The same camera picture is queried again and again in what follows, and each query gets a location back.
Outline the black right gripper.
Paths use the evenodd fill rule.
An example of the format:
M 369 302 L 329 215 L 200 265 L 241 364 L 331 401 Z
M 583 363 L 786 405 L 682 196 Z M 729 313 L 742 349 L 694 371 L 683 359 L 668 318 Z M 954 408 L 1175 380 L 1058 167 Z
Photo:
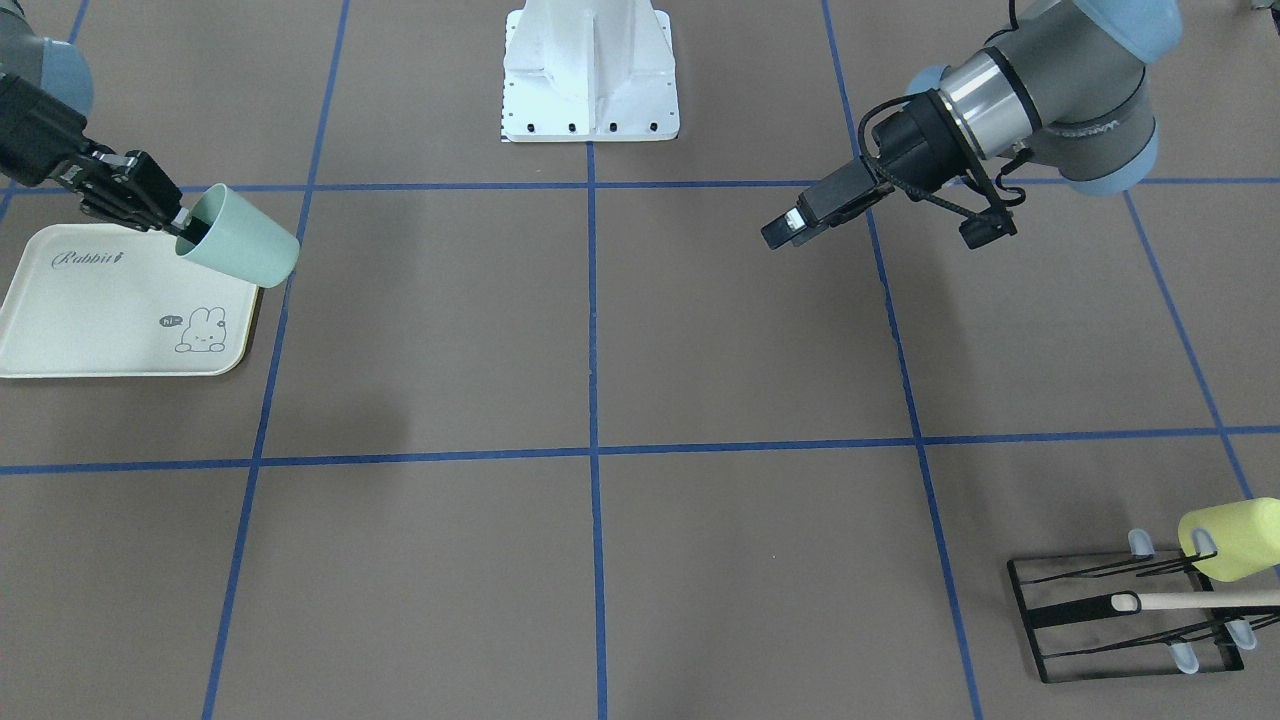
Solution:
M 201 220 L 146 151 L 123 155 L 84 136 L 87 120 L 19 76 L 1 81 L 3 174 L 24 187 L 47 181 L 84 195 L 84 214 L 140 232 L 201 237 Z

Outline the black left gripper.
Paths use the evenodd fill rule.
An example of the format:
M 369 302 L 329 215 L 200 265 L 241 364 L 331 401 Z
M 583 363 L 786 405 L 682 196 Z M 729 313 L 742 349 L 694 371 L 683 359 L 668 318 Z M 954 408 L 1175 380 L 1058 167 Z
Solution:
M 920 201 L 965 176 L 988 183 L 979 178 L 977 152 L 938 90 L 872 108 L 858 122 L 858 142 L 861 159 L 804 190 L 790 210 L 762 228 L 769 249 L 803 246 L 864 215 L 895 190 Z

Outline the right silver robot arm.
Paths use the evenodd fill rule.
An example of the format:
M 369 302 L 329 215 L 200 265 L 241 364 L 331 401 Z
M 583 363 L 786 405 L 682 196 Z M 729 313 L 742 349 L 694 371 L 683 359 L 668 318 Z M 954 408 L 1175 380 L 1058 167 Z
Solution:
M 92 218 L 164 231 L 197 245 L 207 222 L 145 151 L 115 152 L 84 133 L 93 105 L 90 67 L 73 44 L 32 31 L 18 1 L 1 9 L 1 169 L 24 187 L 51 181 Z

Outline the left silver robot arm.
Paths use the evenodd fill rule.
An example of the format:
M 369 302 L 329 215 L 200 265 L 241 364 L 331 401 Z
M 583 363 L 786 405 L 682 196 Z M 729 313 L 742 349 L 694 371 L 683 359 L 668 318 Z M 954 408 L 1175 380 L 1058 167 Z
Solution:
M 1038 1 L 1011 12 L 964 63 L 922 70 L 859 120 L 855 159 L 762 228 L 800 246 L 893 192 L 960 215 L 980 249 L 1016 233 L 1018 168 L 1055 169 L 1076 192 L 1121 193 L 1158 156 L 1149 68 L 1181 40 L 1175 1 Z

